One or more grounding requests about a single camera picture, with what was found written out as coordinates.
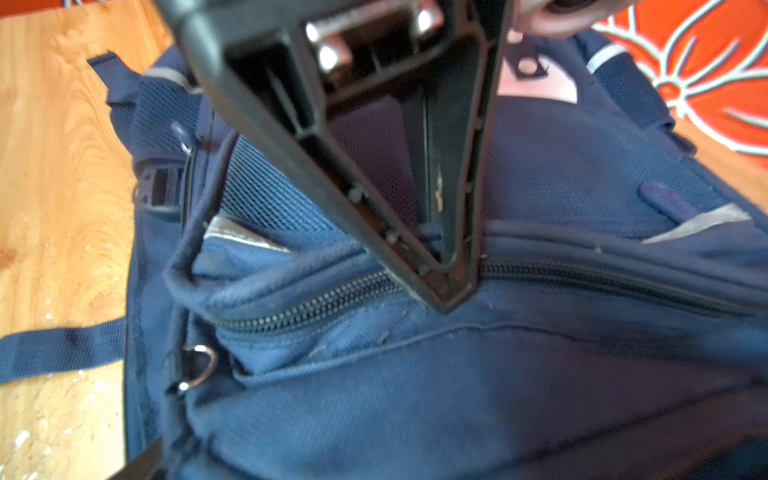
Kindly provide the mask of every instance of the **reflective strip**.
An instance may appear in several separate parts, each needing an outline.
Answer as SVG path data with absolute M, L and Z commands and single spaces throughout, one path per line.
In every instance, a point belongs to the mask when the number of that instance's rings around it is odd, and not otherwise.
M 621 45 L 609 43 L 592 55 L 592 58 L 587 62 L 587 70 L 589 70 L 589 73 L 595 73 L 606 61 L 611 60 L 616 55 L 621 55 L 626 52 L 627 49 Z
M 199 95 L 203 93 L 203 89 L 200 87 L 193 87 L 187 80 L 187 77 L 183 76 L 179 71 L 168 67 L 149 67 L 144 72 L 144 77 L 149 78 L 162 78 L 164 80 L 172 81 L 176 85 L 182 87 L 188 94 Z
M 709 227 L 714 227 L 721 223 L 744 222 L 747 220 L 752 220 L 752 217 L 747 212 L 741 210 L 736 204 L 727 204 L 705 214 L 698 214 L 694 218 L 681 223 L 674 230 L 643 240 L 643 243 L 676 240 L 702 232 Z
M 245 227 L 242 227 L 232 220 L 216 215 L 205 229 L 203 240 L 209 237 L 224 238 L 234 242 L 245 243 L 253 247 L 267 248 L 277 252 L 292 253 L 290 249 L 282 247 L 272 240 L 268 240 L 258 233 L 254 233 Z

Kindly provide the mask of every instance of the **blue backpack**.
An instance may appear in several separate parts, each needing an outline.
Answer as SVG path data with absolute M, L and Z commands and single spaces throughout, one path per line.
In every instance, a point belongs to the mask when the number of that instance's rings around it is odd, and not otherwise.
M 628 53 L 526 36 L 507 64 L 532 51 L 547 74 L 513 68 L 496 99 L 479 288 L 447 315 L 230 128 L 176 48 L 142 75 L 93 59 L 137 176 L 126 317 L 6 337 L 2 379 L 124 358 L 116 478 L 768 478 L 768 218 Z M 333 133 L 415 225 L 399 104 Z

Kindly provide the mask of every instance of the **metal ring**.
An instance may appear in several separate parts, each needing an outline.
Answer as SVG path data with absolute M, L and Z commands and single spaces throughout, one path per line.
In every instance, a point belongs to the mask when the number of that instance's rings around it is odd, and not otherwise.
M 208 380 L 208 377 L 211 373 L 214 372 L 214 369 L 216 368 L 216 364 L 219 361 L 219 356 L 216 354 L 216 351 L 211 349 L 208 346 L 205 345 L 187 345 L 182 349 L 184 352 L 198 352 L 198 353 L 204 353 L 208 355 L 208 358 L 210 358 L 210 361 L 208 362 L 208 366 L 203 370 L 203 372 L 195 377 L 194 379 L 190 380 L 189 382 L 181 382 L 179 383 L 179 392 L 186 392 L 189 389 L 193 389 L 197 386 L 200 386 Z

